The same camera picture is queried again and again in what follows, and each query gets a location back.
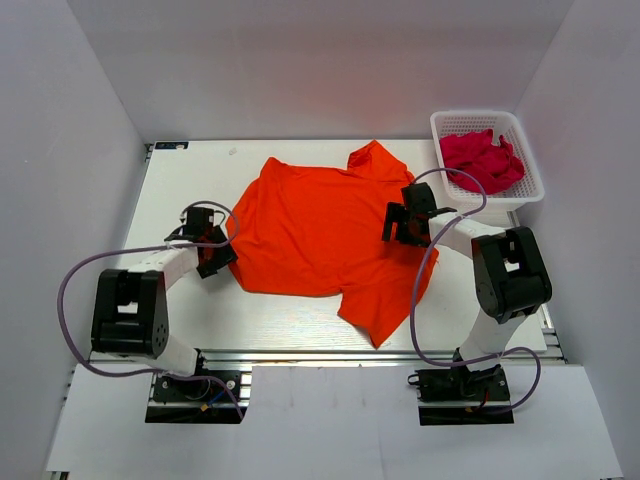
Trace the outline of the orange t shirt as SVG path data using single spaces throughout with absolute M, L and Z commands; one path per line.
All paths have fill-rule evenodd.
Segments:
M 373 140 L 345 168 L 295 166 L 271 157 L 225 227 L 230 266 L 251 293 L 341 295 L 340 318 L 380 347 L 423 295 L 439 259 L 421 247 L 382 239 L 388 203 L 414 176 Z

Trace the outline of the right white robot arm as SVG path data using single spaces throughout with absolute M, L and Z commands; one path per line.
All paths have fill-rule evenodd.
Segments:
M 439 208 L 426 183 L 401 189 L 402 201 L 386 206 L 382 240 L 426 249 L 410 297 L 410 333 L 414 349 L 427 364 L 457 368 L 453 390 L 472 399 L 488 385 L 485 370 L 516 352 L 507 344 L 522 323 L 552 297 L 551 281 L 534 232 L 524 226 L 504 229 L 474 220 L 472 212 Z M 435 247 L 442 244 L 471 259 L 477 318 L 466 340 L 449 362 L 430 359 L 418 344 L 415 309 L 421 277 Z

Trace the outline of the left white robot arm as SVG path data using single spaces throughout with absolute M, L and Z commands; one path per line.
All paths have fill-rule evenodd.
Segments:
M 231 211 L 211 201 L 187 206 L 180 226 L 161 248 L 127 269 L 107 269 L 98 279 L 91 328 L 92 349 L 144 361 L 177 376 L 177 387 L 199 399 L 211 387 L 211 374 L 198 366 L 199 351 L 170 332 L 167 293 L 193 272 L 206 279 L 237 260 L 222 225 Z

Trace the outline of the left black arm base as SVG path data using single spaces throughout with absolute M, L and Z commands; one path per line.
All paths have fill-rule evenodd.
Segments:
M 206 357 L 199 353 L 196 363 L 196 376 L 200 380 L 177 379 L 158 376 L 153 384 L 151 399 L 161 404 L 177 404 L 185 402 L 200 402 L 207 406 L 231 401 L 229 390 L 239 399 L 242 373 L 231 368 L 211 368 Z

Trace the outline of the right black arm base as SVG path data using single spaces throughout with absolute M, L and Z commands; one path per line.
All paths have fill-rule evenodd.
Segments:
M 471 371 L 466 366 L 416 370 L 408 376 L 407 382 L 417 388 L 418 398 L 424 403 L 510 401 L 506 374 L 501 365 L 479 371 Z

